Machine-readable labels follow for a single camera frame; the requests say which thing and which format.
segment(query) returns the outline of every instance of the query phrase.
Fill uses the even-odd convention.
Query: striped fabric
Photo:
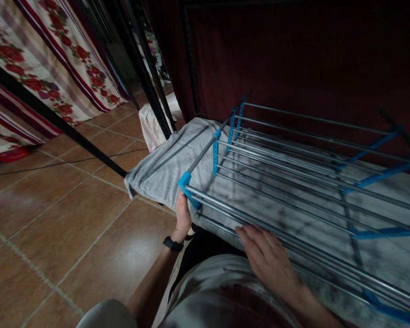
[[[0,66],[72,126],[126,101],[68,0],[0,0]],[[60,133],[0,86],[0,153]]]

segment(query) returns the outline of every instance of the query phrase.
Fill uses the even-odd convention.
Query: red fabric wall
[[[161,10],[152,2],[147,1],[151,24],[189,120],[194,108],[179,9],[172,3],[173,12],[164,6],[158,16]],[[164,22],[157,21],[161,16]],[[253,103],[377,129],[389,127],[377,112],[384,107],[410,134],[410,1],[200,8],[190,11],[189,22],[203,117],[222,122],[254,88]],[[378,137],[249,107],[246,114],[359,144]],[[346,155],[356,152],[255,128]],[[400,156],[410,151],[401,139],[380,150]]]

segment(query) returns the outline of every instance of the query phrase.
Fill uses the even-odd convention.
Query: electrical cord
[[[116,155],[109,155],[108,157],[116,157],[116,156],[120,156],[120,155],[125,155],[125,154],[129,154],[129,153],[133,153],[139,150],[148,150],[147,148],[143,148],[143,149],[135,149],[135,150],[131,150],[125,153],[120,153],[120,154],[116,154]],[[38,169],[45,169],[48,167],[52,167],[52,166],[56,166],[56,165],[61,165],[61,164],[71,164],[71,163],[79,163],[79,162],[84,162],[86,160],[90,160],[90,159],[96,159],[97,157],[90,157],[87,159],[80,159],[78,161],[69,161],[69,162],[61,162],[61,163],[56,163],[56,164],[52,164],[52,165],[46,165],[46,166],[41,166],[39,168],[34,168],[34,169],[25,169],[25,170],[20,170],[20,171],[12,171],[12,172],[7,172],[7,173],[0,173],[0,175],[7,175],[7,174],[13,174],[13,173],[20,173],[20,172],[26,172],[26,171],[35,171]]]

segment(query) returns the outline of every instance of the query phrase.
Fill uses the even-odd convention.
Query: tile grout line
[[[83,255],[77,260],[77,262],[71,267],[71,269],[65,274],[65,276],[57,283],[57,287],[59,287],[73,272],[74,269],[83,261],[83,259],[87,256],[87,254],[91,251],[91,249],[99,242],[99,240],[105,235],[105,233],[113,226],[113,224],[117,221],[117,219],[128,209],[128,207],[132,204],[133,200],[129,201],[128,204],[120,211],[120,213],[108,224],[105,230],[96,238],[96,240],[90,245],[90,247],[83,253]]]
[[[77,187],[79,187],[81,184],[83,184],[85,181],[87,181],[90,177],[86,177],[82,182],[77,184],[73,189],[70,191],[66,192],[60,199],[58,199],[56,202],[54,202],[52,205],[50,205],[47,209],[45,209],[41,214],[39,214],[36,218],[34,218],[32,221],[27,223],[24,227],[22,227],[20,230],[18,230],[15,234],[13,234],[11,237],[9,237],[9,240],[13,239],[16,237],[20,232],[22,232],[24,229],[26,229],[28,226],[30,226],[32,223],[37,221],[41,216],[43,216],[48,210],[50,210],[53,206],[55,206],[57,203],[59,203],[61,200],[63,200],[66,196],[68,196],[71,192],[73,192]]]
[[[30,322],[30,320],[35,316],[35,314],[42,308],[42,306],[48,301],[48,299],[55,293],[55,291],[52,291],[45,299],[43,299],[38,305],[38,307],[31,313],[29,316],[24,320],[23,324],[20,326],[20,328],[24,328],[27,326],[27,324]]]
[[[48,162],[48,163],[46,163],[46,165],[49,165],[49,164],[51,164],[52,162],[53,162],[53,160],[50,161],[50,162]],[[29,173],[28,175],[22,177],[21,179],[17,180],[16,182],[14,182],[14,183],[10,184],[9,186],[5,187],[4,189],[0,190],[0,195],[1,195],[6,189],[8,189],[8,188],[10,188],[10,187],[12,187],[12,186],[14,186],[14,185],[16,185],[17,183],[21,182],[21,181],[24,180],[25,178],[30,177],[31,175],[35,174],[37,171],[38,171],[38,170],[34,170],[32,173]]]
[[[106,180],[104,180],[104,179],[102,179],[102,178],[99,178],[99,177],[96,176],[96,175],[93,175],[93,174],[91,174],[91,173],[88,173],[87,171],[82,170],[81,168],[79,168],[79,167],[77,167],[77,166],[74,166],[74,165],[71,164],[71,163],[67,163],[67,164],[70,165],[70,166],[72,166],[72,167],[74,167],[74,168],[76,168],[76,169],[79,170],[79,171],[82,171],[82,172],[86,173],[87,175],[89,175],[89,176],[91,176],[91,177],[93,177],[93,178],[95,178],[95,179],[97,179],[97,180],[99,180],[99,181],[101,181],[101,182],[106,183],[107,185],[109,185],[109,186],[111,186],[111,187],[113,187],[113,188],[115,188],[115,189],[118,189],[119,191],[122,191],[122,192],[124,192],[124,193],[126,193],[126,194],[129,194],[126,189],[120,188],[120,187],[118,187],[117,185],[112,184],[111,182],[108,182],[108,181],[106,181]],[[171,216],[175,216],[175,217],[176,217],[176,214],[173,213],[172,211],[169,211],[169,210],[165,209],[165,208],[162,207],[162,206],[156,205],[156,204],[154,204],[154,203],[152,203],[152,202],[150,202],[150,201],[144,199],[144,198],[143,198],[142,196],[140,196],[140,195],[135,196],[134,199],[135,199],[135,198],[138,198],[139,200],[141,200],[141,201],[143,201],[143,202],[145,202],[145,203],[147,203],[147,204],[149,204],[149,205],[151,205],[151,206],[153,206],[153,207],[155,207],[155,208],[157,208],[157,209],[159,209],[159,210],[161,210],[161,211],[163,211],[163,212],[165,212],[165,213],[167,213],[167,214],[170,214]]]
[[[91,123],[87,123],[87,125],[91,125],[92,127],[99,128],[97,125],[93,125],[93,124],[91,124]],[[140,135],[138,136],[138,138],[134,138],[134,137],[131,137],[131,136],[125,135],[125,134],[123,134],[123,133],[120,133],[120,132],[116,132],[116,131],[110,130],[110,129],[109,129],[110,127],[111,127],[111,126],[107,127],[107,128],[106,128],[106,129],[104,129],[104,130],[105,130],[105,131],[108,131],[108,132],[115,133],[115,134],[119,134],[119,135],[124,136],[124,137],[127,137],[127,138],[131,138],[131,139],[135,139],[135,140],[138,140],[138,141],[144,142],[143,140],[138,139],[138,138],[140,138],[143,134],[140,134]]]
[[[83,123],[84,123],[84,124],[91,125],[91,126],[93,126],[93,127],[98,128],[98,129],[101,130],[100,132],[96,133],[95,135],[93,135],[93,136],[90,138],[90,139],[92,139],[92,138],[98,136],[99,134],[101,134],[103,131],[107,131],[107,129],[110,128],[110,127],[112,127],[113,125],[115,125],[115,124],[117,124],[117,123],[123,121],[124,119],[128,118],[129,116],[135,114],[135,112],[138,112],[138,111],[137,111],[136,109],[134,109],[134,112],[133,112],[133,113],[130,113],[129,115],[123,117],[121,120],[117,121],[117,122],[114,123],[114,124],[111,124],[111,125],[108,126],[107,128],[101,128],[101,127],[98,127],[97,125],[89,124],[89,123],[85,123],[85,122],[83,122]],[[76,144],[73,148],[71,148],[70,150],[68,150],[68,151],[66,151],[65,153],[61,154],[61,157],[64,156],[65,154],[68,154],[68,153],[71,152],[72,150],[76,149],[76,147],[78,147],[78,146],[79,146],[79,144]],[[44,154],[47,154],[47,155],[51,155],[51,154],[47,153],[46,151],[41,151],[41,152],[44,153]],[[28,177],[31,176],[32,174],[35,174],[36,172],[37,172],[37,170],[34,170],[32,173],[29,173],[28,175],[24,176],[23,178],[19,179],[18,181],[16,181],[16,182],[10,184],[9,186],[7,186],[6,188],[4,188],[3,190],[0,190],[0,194],[2,194],[6,189],[8,189],[8,188],[12,187],[13,185],[16,185],[17,183],[21,182],[21,181],[24,180],[25,178],[28,178]]]
[[[146,199],[144,199],[143,197],[141,197],[141,196],[135,196],[134,197],[134,199],[135,198],[138,198],[139,200],[141,200],[141,201],[143,201],[143,202],[145,202],[145,203],[147,203],[147,204],[149,204],[149,205],[152,205],[153,207],[155,207],[155,208],[157,208],[157,209],[159,209],[159,210],[161,210],[161,211],[163,211],[163,212],[166,212],[167,214],[170,214],[171,216],[174,216],[174,217],[176,217],[176,214],[175,213],[173,213],[173,212],[171,212],[171,211],[169,211],[169,210],[166,210],[164,207],[162,207],[162,206],[160,206],[160,205],[156,205],[156,204],[154,204],[154,203],[152,203],[152,202],[149,202],[148,200],[146,200]]]
[[[17,247],[15,246],[10,240],[6,239],[5,236],[3,236],[0,233],[0,239],[16,254],[18,255],[24,263],[26,263],[35,273],[38,275],[39,278],[48,285],[54,292],[57,292],[67,303],[70,305],[75,311],[77,311],[79,314],[83,315],[83,311],[81,308],[79,308],[59,287],[55,286],[49,278],[45,275],[45,273],[38,268],[29,258]]]

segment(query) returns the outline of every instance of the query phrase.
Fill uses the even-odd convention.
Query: black watch
[[[184,248],[184,244],[179,244],[179,243],[173,241],[170,238],[170,236],[167,236],[164,239],[163,244],[166,245],[168,248],[170,248],[171,251],[175,251],[175,252],[178,252],[178,253]]]

